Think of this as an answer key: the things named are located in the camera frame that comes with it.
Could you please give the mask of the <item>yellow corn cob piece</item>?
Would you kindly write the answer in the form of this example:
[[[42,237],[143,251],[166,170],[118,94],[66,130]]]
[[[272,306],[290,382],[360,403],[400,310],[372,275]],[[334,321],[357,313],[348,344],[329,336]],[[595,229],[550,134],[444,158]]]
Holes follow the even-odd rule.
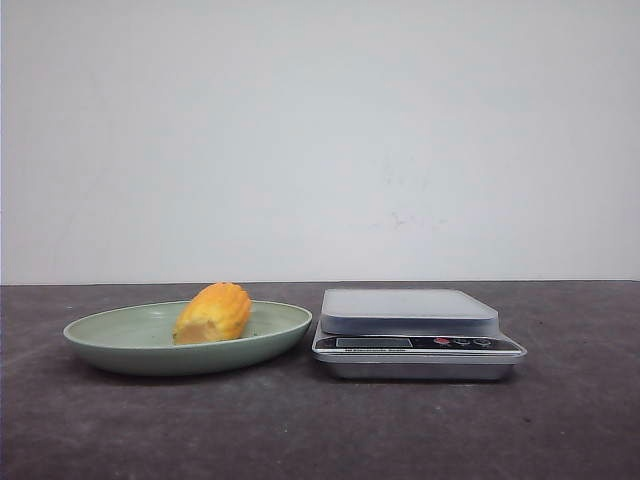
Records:
[[[211,284],[178,315],[173,342],[183,345],[238,339],[250,316],[251,304],[249,294],[239,285]]]

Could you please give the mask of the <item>silver digital kitchen scale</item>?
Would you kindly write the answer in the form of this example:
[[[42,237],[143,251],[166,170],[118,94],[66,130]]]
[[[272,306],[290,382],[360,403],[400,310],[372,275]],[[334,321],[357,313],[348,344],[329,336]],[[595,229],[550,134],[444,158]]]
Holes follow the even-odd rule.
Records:
[[[495,381],[527,350],[492,307],[455,289],[328,289],[314,357],[345,379]]]

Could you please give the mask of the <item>green oval plate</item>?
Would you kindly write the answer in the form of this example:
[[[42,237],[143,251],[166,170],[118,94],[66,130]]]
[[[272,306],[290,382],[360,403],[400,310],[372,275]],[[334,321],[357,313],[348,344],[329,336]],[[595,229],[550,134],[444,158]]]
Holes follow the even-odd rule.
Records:
[[[85,316],[63,335],[89,365],[137,376],[185,376],[258,364],[293,348],[312,323],[304,307],[254,301],[238,339],[176,345],[172,333],[184,301],[128,306]]]

